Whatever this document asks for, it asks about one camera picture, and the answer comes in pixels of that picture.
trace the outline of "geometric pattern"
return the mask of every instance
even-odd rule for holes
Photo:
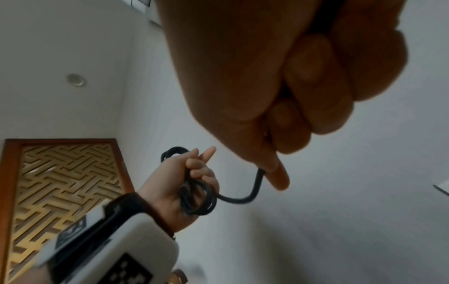
[[[26,146],[21,163],[6,282],[32,267],[46,241],[124,193],[109,144]]]

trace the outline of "round ceiling fixture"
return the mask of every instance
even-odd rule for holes
[[[85,85],[87,85],[87,80],[86,78],[84,78],[83,76],[79,75],[79,74],[68,74],[66,76],[67,78],[67,83],[69,83],[70,85],[74,86],[74,87],[84,87]]]

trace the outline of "cable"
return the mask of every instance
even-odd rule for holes
[[[170,158],[175,154],[184,154],[188,150],[183,147],[173,147],[167,152],[161,155],[160,162],[162,163],[165,159]],[[181,198],[181,208],[186,214],[203,216],[211,213],[215,206],[217,205],[217,198],[231,204],[247,204],[252,202],[261,189],[261,184],[265,171],[263,169],[258,169],[256,174],[256,179],[254,181],[253,190],[250,195],[245,198],[230,198],[216,193],[209,184],[203,182],[202,180],[193,179],[190,176],[190,170],[186,169],[185,182],[180,186],[179,195]],[[206,197],[202,204],[196,205],[195,199],[192,194],[192,189],[200,188],[206,194]]]

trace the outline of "hand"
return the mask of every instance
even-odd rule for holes
[[[198,156],[198,149],[194,149],[166,159],[139,189],[138,194],[161,215],[173,232],[179,232],[198,219],[198,216],[187,215],[181,210],[179,187],[185,181],[186,168],[191,170],[192,178],[202,179],[219,192],[220,185],[215,174],[206,166],[216,150],[215,147],[210,147]],[[193,193],[195,201],[200,205],[204,197],[203,191],[198,189]]]
[[[321,0],[163,0],[158,9],[196,120],[285,189],[277,152],[337,130],[354,101],[383,92],[402,71],[404,2],[347,0],[326,35],[307,34]]]

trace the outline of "lattice panel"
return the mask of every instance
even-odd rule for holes
[[[32,266],[42,245],[103,199],[123,194],[108,144],[29,146],[22,152],[7,281]]]

